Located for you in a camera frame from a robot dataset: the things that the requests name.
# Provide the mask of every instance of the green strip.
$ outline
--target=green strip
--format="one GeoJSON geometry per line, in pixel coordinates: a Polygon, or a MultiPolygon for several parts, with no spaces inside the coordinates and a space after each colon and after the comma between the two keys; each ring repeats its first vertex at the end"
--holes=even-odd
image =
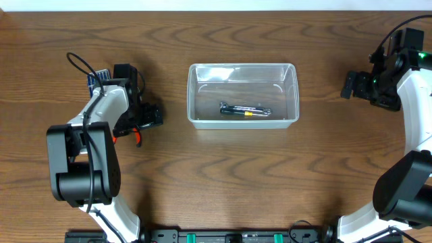
{"type": "Polygon", "coordinates": [[[275,243],[284,243],[284,236],[282,234],[275,234],[275,243]]]}
{"type": "Polygon", "coordinates": [[[187,243],[195,243],[196,242],[196,236],[195,236],[195,234],[188,234],[186,236],[186,242],[187,243]]]}

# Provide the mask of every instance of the wood grain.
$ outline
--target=wood grain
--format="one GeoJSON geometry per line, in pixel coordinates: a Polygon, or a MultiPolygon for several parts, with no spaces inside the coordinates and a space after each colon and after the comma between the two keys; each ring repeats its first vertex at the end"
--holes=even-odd
{"type": "MultiPolygon", "coordinates": [[[[349,70],[370,70],[368,54],[419,12],[4,13],[0,19],[0,242],[62,242],[93,220],[49,187],[45,132],[88,100],[83,75],[131,63],[146,76],[146,99],[164,125],[116,151],[132,210],[184,229],[288,228],[322,224],[368,203],[378,177],[404,151],[402,112],[344,100],[349,70]],[[186,117],[193,63],[293,63],[300,119],[287,130],[195,130],[186,117]]],[[[425,31],[432,21],[409,24],[425,31]]],[[[432,242],[432,231],[411,231],[432,242]]]]}

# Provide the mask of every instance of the blue striped object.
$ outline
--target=blue striped object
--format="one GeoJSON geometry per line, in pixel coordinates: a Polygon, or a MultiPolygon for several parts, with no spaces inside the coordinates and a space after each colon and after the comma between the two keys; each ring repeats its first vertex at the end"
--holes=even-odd
{"type": "MultiPolygon", "coordinates": [[[[108,69],[96,71],[96,75],[101,81],[111,79],[111,73],[108,69]]],[[[87,75],[87,87],[90,93],[90,98],[93,96],[93,88],[95,87],[96,79],[93,74],[87,75]]]]}

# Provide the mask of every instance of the white background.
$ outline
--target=white background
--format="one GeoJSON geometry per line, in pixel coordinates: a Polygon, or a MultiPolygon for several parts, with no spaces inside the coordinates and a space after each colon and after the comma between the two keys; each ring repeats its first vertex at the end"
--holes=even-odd
{"type": "Polygon", "coordinates": [[[3,11],[432,10],[432,0],[0,0],[3,11]]]}

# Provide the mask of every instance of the plastic bin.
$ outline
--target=plastic bin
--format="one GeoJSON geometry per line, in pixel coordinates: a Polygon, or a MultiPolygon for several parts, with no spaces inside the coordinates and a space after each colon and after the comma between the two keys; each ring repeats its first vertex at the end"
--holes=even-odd
{"type": "Polygon", "coordinates": [[[188,78],[188,119],[197,129],[287,128],[297,121],[296,69],[289,63],[193,64],[188,78]],[[220,113],[220,102],[270,108],[268,117],[220,113]]]}

